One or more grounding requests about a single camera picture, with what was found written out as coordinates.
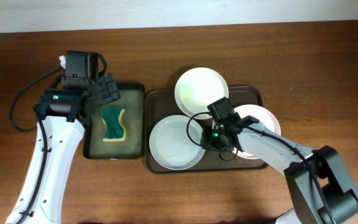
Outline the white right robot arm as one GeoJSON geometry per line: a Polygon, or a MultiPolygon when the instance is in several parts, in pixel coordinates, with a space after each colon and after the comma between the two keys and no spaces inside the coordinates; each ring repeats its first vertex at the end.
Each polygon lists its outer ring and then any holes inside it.
{"type": "Polygon", "coordinates": [[[276,223],[344,223],[358,214],[358,188],[337,151],[302,146],[237,114],[203,128],[203,149],[242,149],[262,159],[287,182],[293,208],[276,223]]]}

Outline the white plate right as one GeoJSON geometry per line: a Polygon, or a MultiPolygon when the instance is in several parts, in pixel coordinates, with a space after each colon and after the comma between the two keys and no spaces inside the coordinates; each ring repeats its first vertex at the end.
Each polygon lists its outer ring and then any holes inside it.
{"type": "MultiPolygon", "coordinates": [[[[268,109],[258,105],[240,105],[235,107],[234,111],[237,112],[241,118],[252,116],[258,119],[260,123],[264,125],[264,128],[267,128],[279,136],[281,135],[281,127],[278,119],[268,109]]],[[[239,148],[234,146],[232,153],[237,153],[239,157],[244,159],[259,159],[257,156],[249,153],[249,149],[253,152],[257,147],[257,144],[254,142],[256,140],[256,133],[251,132],[249,129],[245,129],[245,131],[248,131],[247,135],[240,135],[240,147],[243,151],[239,151],[239,148]]]]}

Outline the grey white plate bottom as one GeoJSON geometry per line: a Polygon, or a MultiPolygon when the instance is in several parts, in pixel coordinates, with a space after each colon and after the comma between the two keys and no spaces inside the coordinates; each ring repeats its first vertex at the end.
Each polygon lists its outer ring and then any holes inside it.
{"type": "Polygon", "coordinates": [[[204,156],[201,134],[202,127],[196,121],[183,115],[171,115],[153,127],[149,149],[161,166],[170,170],[189,169],[204,156]]]}

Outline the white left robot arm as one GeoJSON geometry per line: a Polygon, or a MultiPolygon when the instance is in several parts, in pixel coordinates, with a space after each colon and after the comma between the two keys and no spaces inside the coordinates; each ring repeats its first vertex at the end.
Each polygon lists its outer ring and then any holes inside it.
{"type": "Polygon", "coordinates": [[[73,156],[96,109],[119,98],[113,75],[46,90],[34,107],[37,137],[19,198],[7,223],[61,223],[73,156]]]}

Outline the cream plate top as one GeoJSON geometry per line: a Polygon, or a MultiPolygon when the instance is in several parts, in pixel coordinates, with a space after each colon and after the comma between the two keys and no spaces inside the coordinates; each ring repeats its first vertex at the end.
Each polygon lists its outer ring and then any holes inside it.
{"type": "Polygon", "coordinates": [[[196,67],[186,71],[178,79],[174,89],[175,101],[187,116],[207,112],[207,106],[229,97],[225,79],[215,70],[196,67]]]}

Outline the black water tray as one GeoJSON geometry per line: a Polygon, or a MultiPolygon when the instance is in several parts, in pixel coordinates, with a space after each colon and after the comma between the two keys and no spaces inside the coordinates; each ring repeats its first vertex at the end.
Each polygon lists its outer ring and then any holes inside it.
{"type": "Polygon", "coordinates": [[[144,151],[144,98],[141,83],[118,83],[120,99],[96,109],[92,125],[85,132],[83,155],[87,159],[137,159],[144,151]],[[103,140],[107,127],[103,123],[105,108],[122,108],[121,125],[126,130],[125,139],[103,140]]]}

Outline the green yellow sponge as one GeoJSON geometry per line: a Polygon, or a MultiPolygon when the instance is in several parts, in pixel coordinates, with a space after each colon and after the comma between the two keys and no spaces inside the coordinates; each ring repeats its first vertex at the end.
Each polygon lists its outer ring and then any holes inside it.
{"type": "Polygon", "coordinates": [[[126,140],[126,129],[122,123],[125,113],[124,108],[107,107],[103,108],[101,118],[106,127],[104,142],[121,142],[126,140]]]}

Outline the brown serving tray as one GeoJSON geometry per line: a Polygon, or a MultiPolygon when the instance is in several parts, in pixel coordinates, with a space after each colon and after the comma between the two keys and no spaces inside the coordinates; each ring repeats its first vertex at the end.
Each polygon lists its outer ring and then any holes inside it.
{"type": "MultiPolygon", "coordinates": [[[[241,105],[262,106],[262,97],[258,89],[252,86],[230,86],[229,100],[233,107],[241,105]]],[[[179,109],[173,90],[153,90],[145,97],[144,108],[144,151],[145,165],[155,174],[174,174],[174,170],[161,166],[152,156],[149,148],[149,136],[153,127],[167,116],[182,115],[179,109]]],[[[261,170],[268,167],[268,164],[260,159],[244,159],[240,156],[225,153],[220,159],[215,151],[206,151],[202,159],[189,169],[181,170],[181,173],[192,172],[218,172],[230,170],[261,170]]]]}

